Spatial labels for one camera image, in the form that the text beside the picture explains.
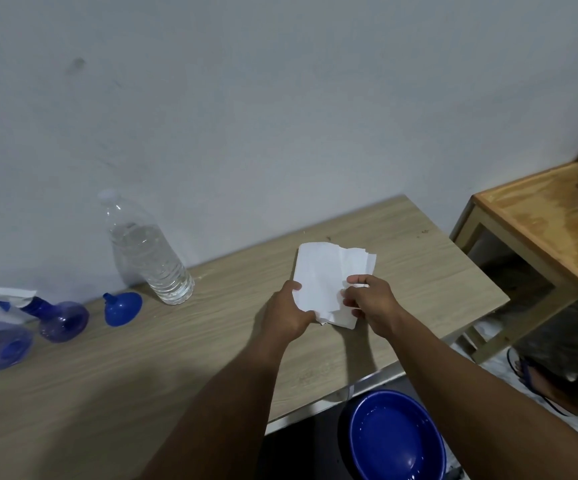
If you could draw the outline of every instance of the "wooden table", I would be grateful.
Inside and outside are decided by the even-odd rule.
[[[477,363],[578,300],[578,161],[475,194],[456,245],[468,253],[485,228],[553,289],[489,341],[470,328],[466,335],[476,347],[471,357]]]
[[[139,287],[143,310],[124,327],[107,327],[103,302],[94,301],[82,336],[60,345],[38,337],[24,362],[0,372],[0,479],[136,476],[189,400],[245,345],[308,241],[377,253],[376,275],[440,337],[507,301],[406,197],[197,266],[183,305]],[[269,419],[396,361],[366,327],[310,325],[282,361]]]

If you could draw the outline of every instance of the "sandal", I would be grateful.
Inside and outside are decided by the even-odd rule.
[[[512,360],[512,358],[511,358],[512,351],[517,356],[516,360]],[[509,367],[511,367],[511,370],[514,371],[514,373],[518,376],[518,379],[520,379],[520,382],[522,382],[522,384],[524,384],[524,386],[527,389],[529,389],[529,391],[531,391],[532,393],[534,393],[537,396],[540,396],[547,404],[549,404],[551,409],[556,411],[561,416],[565,416],[567,418],[575,417],[572,413],[567,411],[565,408],[563,408],[563,407],[561,407],[555,403],[552,403],[550,399],[545,397],[543,394],[538,392],[535,389],[535,387],[533,387],[533,384],[531,382],[531,374],[529,374],[529,367],[533,367],[534,369],[536,369],[543,376],[545,376],[547,378],[547,380],[549,380],[549,381],[554,379],[553,382],[556,384],[563,381],[563,380],[566,380],[566,379],[562,379],[561,377],[557,376],[556,374],[554,374],[552,371],[547,369],[542,364],[534,361],[534,359],[532,359],[531,357],[520,357],[520,355],[518,355],[517,352],[512,347],[509,347],[509,350],[507,350],[507,362],[509,362]],[[519,370],[515,366],[516,362],[520,364]]]

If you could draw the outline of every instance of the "white paper napkin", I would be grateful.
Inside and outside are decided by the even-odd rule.
[[[314,310],[322,324],[355,328],[356,317],[342,304],[340,290],[350,286],[350,274],[372,274],[375,260],[375,254],[360,248],[345,249],[331,242],[302,244],[293,273],[293,280],[302,284],[293,292],[295,304],[305,312]]]

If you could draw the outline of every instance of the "water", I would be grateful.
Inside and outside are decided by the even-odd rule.
[[[126,224],[111,233],[113,245],[167,305],[179,305],[193,292],[193,278],[159,227]]]

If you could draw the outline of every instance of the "blue funnel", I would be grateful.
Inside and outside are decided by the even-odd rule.
[[[102,295],[104,306],[104,320],[110,326],[124,325],[133,320],[142,308],[142,297],[132,291],[112,295]]]

